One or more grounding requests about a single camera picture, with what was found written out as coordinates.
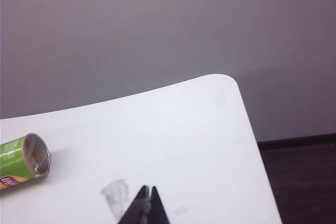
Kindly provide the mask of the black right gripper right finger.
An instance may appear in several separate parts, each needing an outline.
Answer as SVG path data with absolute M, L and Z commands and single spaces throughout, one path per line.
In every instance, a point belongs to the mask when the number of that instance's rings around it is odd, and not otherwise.
M 170 224 L 163 203 L 161 201 L 159 192 L 155 186 L 151 190 L 150 197 L 150 211 L 149 211 L 150 224 Z

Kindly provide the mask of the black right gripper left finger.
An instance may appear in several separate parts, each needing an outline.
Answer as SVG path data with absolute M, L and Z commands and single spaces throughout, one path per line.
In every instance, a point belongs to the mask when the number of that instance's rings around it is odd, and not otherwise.
M 134 200 L 121 217 L 119 224 L 145 224 L 149 223 L 150 211 L 149 187 L 144 185 L 138 191 Z

